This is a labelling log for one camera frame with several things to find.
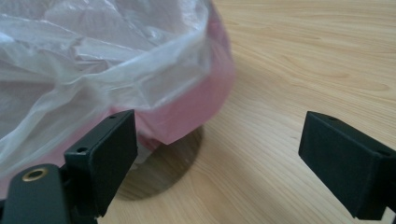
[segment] black mount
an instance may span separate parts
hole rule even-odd
[[[134,111],[112,115],[66,150],[62,168],[41,164],[15,175],[0,223],[97,223],[136,156]]]
[[[339,119],[308,112],[299,155],[353,217],[396,212],[396,151]]]

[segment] wood grain surface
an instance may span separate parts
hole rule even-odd
[[[99,222],[391,223],[389,210],[353,219],[297,152],[307,110],[396,149],[396,1],[215,5],[233,44],[230,98],[203,137],[163,147],[127,177]]]

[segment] plastic bag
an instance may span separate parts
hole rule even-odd
[[[169,144],[213,116],[233,83],[206,0],[3,0],[0,198],[9,178],[64,151],[106,116],[135,109]]]

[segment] screw hole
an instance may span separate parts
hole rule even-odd
[[[86,152],[87,150],[88,150],[87,147],[80,147],[80,148],[77,149],[77,152],[78,153],[83,153],[83,152]]]
[[[390,156],[391,156],[390,153],[387,152],[387,151],[378,150],[377,152],[378,152],[379,154],[383,155],[383,156],[386,156],[386,157],[390,157]]]
[[[25,182],[30,182],[30,181],[35,181],[44,175],[46,175],[48,170],[46,168],[38,168],[34,169],[33,171],[30,171],[26,173],[23,177],[22,180]]]

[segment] wooden table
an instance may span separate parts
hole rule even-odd
[[[396,148],[396,2],[215,4],[233,43],[230,98],[130,174],[100,223],[391,223],[389,210],[353,219],[297,152],[307,110]]]

